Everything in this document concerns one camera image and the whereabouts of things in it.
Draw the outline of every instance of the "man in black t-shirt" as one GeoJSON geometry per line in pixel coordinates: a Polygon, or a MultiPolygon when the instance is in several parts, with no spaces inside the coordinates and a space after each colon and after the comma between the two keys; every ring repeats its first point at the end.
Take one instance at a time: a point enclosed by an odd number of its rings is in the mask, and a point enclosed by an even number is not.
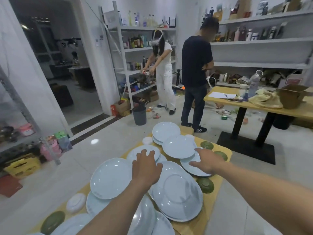
{"type": "Polygon", "coordinates": [[[182,84],[185,86],[182,126],[192,126],[195,133],[207,131],[200,126],[204,109],[203,98],[207,94],[205,72],[214,67],[210,42],[217,34],[218,28],[217,18],[206,18],[198,33],[190,36],[182,47],[182,84]],[[188,123],[188,116],[193,100],[195,100],[195,109],[191,124],[188,123]]]}

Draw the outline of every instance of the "pink bottle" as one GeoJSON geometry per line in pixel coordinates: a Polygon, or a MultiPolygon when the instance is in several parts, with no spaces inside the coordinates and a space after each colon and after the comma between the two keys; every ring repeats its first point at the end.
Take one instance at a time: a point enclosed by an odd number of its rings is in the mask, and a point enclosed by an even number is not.
{"type": "MultiPolygon", "coordinates": [[[[52,148],[52,151],[55,152],[55,154],[57,155],[57,157],[61,157],[62,156],[62,151],[58,145],[58,142],[57,140],[53,140],[53,141],[50,141],[50,142],[53,142],[50,146],[52,148]]],[[[52,161],[53,160],[53,157],[50,155],[49,151],[46,149],[46,146],[45,145],[42,145],[41,148],[40,148],[40,152],[41,154],[43,154],[45,156],[45,158],[47,159],[47,161],[52,161]]]]}

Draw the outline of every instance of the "trash can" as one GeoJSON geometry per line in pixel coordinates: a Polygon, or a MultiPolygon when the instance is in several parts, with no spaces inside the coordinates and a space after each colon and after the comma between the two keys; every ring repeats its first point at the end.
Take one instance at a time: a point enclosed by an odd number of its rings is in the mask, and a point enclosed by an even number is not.
{"type": "Polygon", "coordinates": [[[138,106],[133,108],[133,116],[136,125],[144,125],[147,122],[146,107],[138,106]]]}
{"type": "Polygon", "coordinates": [[[291,125],[291,123],[293,122],[294,119],[295,119],[295,117],[292,117],[292,116],[279,115],[278,114],[275,117],[273,126],[277,129],[286,130],[289,128],[289,126],[291,125]]]}

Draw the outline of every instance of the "person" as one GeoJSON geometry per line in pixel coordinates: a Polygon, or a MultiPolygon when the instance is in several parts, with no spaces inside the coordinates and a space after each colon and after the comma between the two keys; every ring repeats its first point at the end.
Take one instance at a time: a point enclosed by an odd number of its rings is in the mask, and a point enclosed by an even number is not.
{"type": "MultiPolygon", "coordinates": [[[[284,235],[313,234],[313,192],[258,172],[242,169],[208,149],[195,149],[200,162],[189,164],[226,179],[248,204],[284,235]]],[[[127,188],[96,215],[78,235],[127,235],[144,194],[160,178],[163,165],[155,164],[154,151],[137,154],[127,188]]]]}
{"type": "Polygon", "coordinates": [[[160,30],[153,31],[152,34],[152,48],[153,52],[150,55],[146,66],[142,71],[146,71],[150,64],[157,59],[154,66],[149,70],[150,74],[153,75],[156,71],[156,89],[159,94],[158,107],[167,107],[170,115],[175,114],[175,95],[172,90],[173,83],[173,67],[171,63],[171,52],[172,47],[169,43],[165,42],[163,32],[160,30]]]}
{"type": "Polygon", "coordinates": [[[182,84],[185,87],[185,103],[182,110],[182,126],[191,127],[195,133],[204,133],[206,128],[200,126],[204,109],[204,97],[207,94],[205,73],[214,67],[210,42],[218,32],[218,19],[208,17],[200,30],[190,36],[182,47],[182,84]],[[195,101],[193,122],[188,116],[195,101]]]}

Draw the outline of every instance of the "cloth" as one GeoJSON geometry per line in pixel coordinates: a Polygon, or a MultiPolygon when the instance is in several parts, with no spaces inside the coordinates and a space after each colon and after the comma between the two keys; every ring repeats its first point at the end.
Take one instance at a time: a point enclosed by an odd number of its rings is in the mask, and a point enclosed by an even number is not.
{"type": "Polygon", "coordinates": [[[206,84],[201,68],[213,61],[211,44],[202,36],[190,36],[182,47],[182,84],[185,87],[200,87],[206,84]]]}
{"type": "Polygon", "coordinates": [[[170,64],[160,65],[156,69],[156,89],[159,95],[159,105],[167,106],[169,110],[175,110],[176,99],[172,89],[173,67],[171,61],[170,64]]]}
{"type": "Polygon", "coordinates": [[[193,117],[193,129],[197,130],[200,126],[200,122],[203,115],[203,109],[205,101],[203,98],[207,94],[206,85],[200,87],[185,87],[185,103],[184,108],[182,109],[182,123],[184,125],[188,124],[188,116],[191,110],[191,105],[195,100],[195,109],[193,117]]]}
{"type": "MultiPolygon", "coordinates": [[[[169,43],[165,42],[164,44],[164,51],[165,50],[172,50],[172,47],[169,43]]],[[[157,67],[158,68],[164,68],[166,65],[172,65],[171,63],[171,54],[168,54],[165,59],[162,60],[162,62],[160,62],[159,66],[157,67]]]]}
{"type": "Polygon", "coordinates": [[[269,92],[264,88],[256,91],[257,95],[248,99],[248,101],[256,106],[266,108],[283,108],[279,96],[275,92],[269,92]]]}

